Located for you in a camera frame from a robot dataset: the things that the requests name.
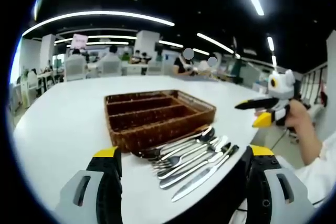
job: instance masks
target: woven basket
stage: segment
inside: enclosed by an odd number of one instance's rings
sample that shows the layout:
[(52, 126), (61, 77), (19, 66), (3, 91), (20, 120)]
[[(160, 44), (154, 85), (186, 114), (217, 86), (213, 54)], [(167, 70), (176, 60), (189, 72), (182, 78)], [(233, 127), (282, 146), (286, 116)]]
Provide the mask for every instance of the woven basket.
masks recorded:
[(113, 146), (138, 152), (176, 141), (211, 124), (216, 107), (178, 90), (109, 95), (104, 98)]

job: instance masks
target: ceiling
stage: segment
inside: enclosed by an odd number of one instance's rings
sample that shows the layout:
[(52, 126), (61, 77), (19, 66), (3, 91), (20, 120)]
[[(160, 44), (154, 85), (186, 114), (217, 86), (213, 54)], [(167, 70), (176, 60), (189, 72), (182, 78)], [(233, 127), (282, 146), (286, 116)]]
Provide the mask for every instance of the ceiling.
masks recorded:
[[(327, 60), (326, 38), (335, 28), (332, 0), (259, 1), (264, 16), (257, 15), (250, 0), (42, 0), (37, 20), (31, 21), (30, 26), (62, 14), (88, 10), (133, 12), (165, 19), (175, 26), (130, 17), (84, 16), (46, 24), (25, 37), (41, 38), (50, 33), (87, 28), (146, 29), (157, 31), (162, 40), (183, 44), (184, 48), (226, 53), (196, 34), (202, 33), (229, 47), (235, 36), (238, 53), (243, 57), (271, 63), (266, 39), (271, 36), (279, 66), (305, 73)], [(134, 36), (135, 32), (94, 30), (81, 34)], [(257, 55), (244, 54), (244, 48), (255, 50)]]

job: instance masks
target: pink sign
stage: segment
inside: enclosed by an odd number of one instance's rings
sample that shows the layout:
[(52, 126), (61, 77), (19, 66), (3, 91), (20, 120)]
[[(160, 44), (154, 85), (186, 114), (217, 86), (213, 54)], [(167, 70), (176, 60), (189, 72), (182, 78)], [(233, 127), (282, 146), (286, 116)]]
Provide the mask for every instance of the pink sign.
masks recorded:
[(72, 49), (85, 48), (86, 42), (88, 42), (88, 36), (81, 35), (81, 34), (74, 34), (70, 48)]

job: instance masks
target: black shirt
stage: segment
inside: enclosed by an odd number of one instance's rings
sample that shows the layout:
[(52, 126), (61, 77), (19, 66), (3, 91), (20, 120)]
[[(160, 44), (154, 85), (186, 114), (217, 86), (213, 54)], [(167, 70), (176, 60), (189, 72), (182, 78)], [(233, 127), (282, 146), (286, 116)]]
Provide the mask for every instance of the black shirt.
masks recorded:
[[(187, 63), (187, 64), (189, 64), (189, 65), (193, 65), (193, 64), (194, 64), (194, 62), (193, 62), (192, 60), (187, 60), (187, 59), (185, 59), (185, 63)], [(179, 57), (177, 57), (177, 58), (175, 59), (174, 65), (175, 65), (175, 66), (178, 66), (178, 73), (184, 73), (184, 72), (187, 72), (187, 70), (185, 70), (185, 68), (183, 67), (183, 64), (182, 64), (182, 62), (181, 62), (181, 60), (180, 60)]]

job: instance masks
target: wicker cutlery tray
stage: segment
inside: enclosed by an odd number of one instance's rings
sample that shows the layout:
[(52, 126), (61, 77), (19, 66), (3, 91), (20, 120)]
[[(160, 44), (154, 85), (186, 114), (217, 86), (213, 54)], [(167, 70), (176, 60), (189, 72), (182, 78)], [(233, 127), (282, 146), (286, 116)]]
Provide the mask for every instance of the wicker cutlery tray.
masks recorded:
[(211, 124), (216, 107), (179, 90), (109, 95), (104, 98), (111, 141), (138, 152), (178, 140)]

